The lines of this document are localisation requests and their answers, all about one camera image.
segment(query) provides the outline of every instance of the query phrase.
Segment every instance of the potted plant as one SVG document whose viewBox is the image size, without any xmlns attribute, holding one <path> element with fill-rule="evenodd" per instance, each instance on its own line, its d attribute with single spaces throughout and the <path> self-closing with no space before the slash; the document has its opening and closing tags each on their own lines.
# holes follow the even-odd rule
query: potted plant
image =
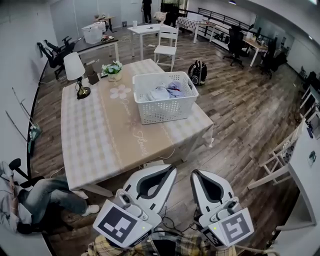
<svg viewBox="0 0 320 256">
<path fill-rule="evenodd" d="M 122 67 L 118 60 L 113 61 L 112 64 L 102 65 L 102 75 L 107 75 L 110 82 L 119 81 L 122 78 Z"/>
</svg>

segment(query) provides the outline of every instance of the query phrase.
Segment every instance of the lamp base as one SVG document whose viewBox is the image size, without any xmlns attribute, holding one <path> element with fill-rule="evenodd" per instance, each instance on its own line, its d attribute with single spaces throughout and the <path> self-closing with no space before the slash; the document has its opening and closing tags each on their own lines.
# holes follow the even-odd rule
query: lamp base
<svg viewBox="0 0 320 256">
<path fill-rule="evenodd" d="M 91 93 L 91 90 L 89 87 L 80 87 L 80 89 L 78 90 L 77 92 L 77 99 L 80 100 L 80 99 L 84 99 L 86 97 L 88 97 Z"/>
</svg>

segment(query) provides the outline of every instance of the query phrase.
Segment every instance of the wooden floor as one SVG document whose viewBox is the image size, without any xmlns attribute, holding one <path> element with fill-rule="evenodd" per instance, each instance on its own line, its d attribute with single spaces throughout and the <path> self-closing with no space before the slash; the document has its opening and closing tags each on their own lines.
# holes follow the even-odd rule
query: wooden floor
<svg viewBox="0 0 320 256">
<path fill-rule="evenodd" d="M 135 57 L 131 56 L 129 34 L 119 30 L 114 34 L 122 41 L 119 45 L 120 61 L 123 64 L 140 60 L 139 45 L 135 45 Z M 283 65 L 269 80 L 261 75 L 256 67 L 249 67 L 254 52 L 243 59 L 244 70 L 237 64 L 230 66 L 230 60 L 223 59 L 228 53 L 218 46 L 199 38 L 193 44 L 188 32 L 178 37 L 177 56 L 174 71 L 188 72 L 191 63 L 197 59 L 204 61 L 208 75 L 204 86 L 198 87 L 197 104 L 215 123 L 213 148 L 199 147 L 191 158 L 182 163 L 174 162 L 178 169 L 175 185 L 167 201 L 167 216 L 174 220 L 176 227 L 183 230 L 193 221 L 196 208 L 190 185 L 190 173 L 194 169 L 207 170 L 227 179 L 243 207 L 248 207 L 255 233 L 248 239 L 247 245 L 264 248 L 272 238 L 277 225 L 283 224 L 290 213 L 298 194 L 293 180 L 277 186 L 267 183 L 252 190 L 247 185 L 264 175 L 259 163 L 268 157 L 270 149 L 275 147 L 296 127 L 295 118 L 301 94 L 293 86 L 296 73 Z M 155 35 L 144 37 L 144 43 L 157 44 Z M 144 48 L 145 59 L 153 59 L 152 47 Z M 82 56 L 83 62 L 100 59 L 95 64 L 97 71 L 102 64 L 111 62 L 108 50 L 97 50 Z M 161 62 L 170 62 L 164 56 Z M 62 88 L 70 84 L 66 79 L 54 80 L 53 70 L 47 68 L 39 88 L 34 119 L 43 130 L 35 145 L 31 159 L 32 176 L 50 177 L 64 166 L 61 146 L 61 96 Z M 135 170 L 101 183 L 112 191 L 121 188 L 126 179 Z M 105 198 L 93 193 L 89 195 L 91 204 L 103 205 Z M 83 253 L 88 244 L 94 241 L 97 233 L 92 224 L 96 215 L 81 217 L 64 211 L 62 218 L 73 231 L 64 227 L 55 230 L 49 241 L 58 256 L 76 256 Z"/>
</svg>

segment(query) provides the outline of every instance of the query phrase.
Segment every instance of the plaid shirt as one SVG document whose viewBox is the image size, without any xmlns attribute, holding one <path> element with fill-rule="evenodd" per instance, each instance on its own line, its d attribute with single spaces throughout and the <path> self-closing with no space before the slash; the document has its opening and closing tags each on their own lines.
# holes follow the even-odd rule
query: plaid shirt
<svg viewBox="0 0 320 256">
<path fill-rule="evenodd" d="M 119 249 L 112 247 L 103 235 L 99 235 L 94 242 L 88 245 L 87 252 L 82 256 L 154 256 L 160 255 L 153 240 L 152 236 L 137 244 L 131 249 Z M 234 246 L 226 250 L 216 251 L 206 240 L 204 241 L 201 236 L 184 235 L 173 236 L 165 235 L 161 240 L 169 240 L 175 242 L 175 255 L 179 256 L 236 256 Z"/>
</svg>

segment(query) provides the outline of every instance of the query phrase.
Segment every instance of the backpack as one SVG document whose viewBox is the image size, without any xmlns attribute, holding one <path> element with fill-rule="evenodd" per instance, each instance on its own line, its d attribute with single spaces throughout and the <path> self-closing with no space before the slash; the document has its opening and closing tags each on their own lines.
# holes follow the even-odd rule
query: backpack
<svg viewBox="0 0 320 256">
<path fill-rule="evenodd" d="M 201 60 L 196 60 L 188 70 L 188 75 L 195 86 L 203 85 L 206 82 L 207 66 Z"/>
</svg>

